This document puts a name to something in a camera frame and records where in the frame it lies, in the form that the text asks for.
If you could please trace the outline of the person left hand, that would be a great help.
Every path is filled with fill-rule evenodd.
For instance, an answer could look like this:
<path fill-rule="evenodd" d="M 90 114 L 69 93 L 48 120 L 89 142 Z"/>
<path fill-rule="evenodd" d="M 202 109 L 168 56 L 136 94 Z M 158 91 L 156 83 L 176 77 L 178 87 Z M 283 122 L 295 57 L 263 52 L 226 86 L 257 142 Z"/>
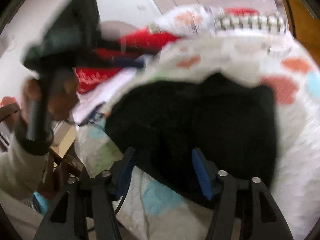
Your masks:
<path fill-rule="evenodd" d="M 79 99 L 77 96 L 78 78 L 76 76 L 65 79 L 63 89 L 49 97 L 48 111 L 55 121 L 67 121 L 71 110 L 76 106 Z M 35 78 L 25 80 L 22 87 L 21 117 L 25 123 L 30 120 L 29 105 L 32 101 L 41 100 L 41 90 Z"/>

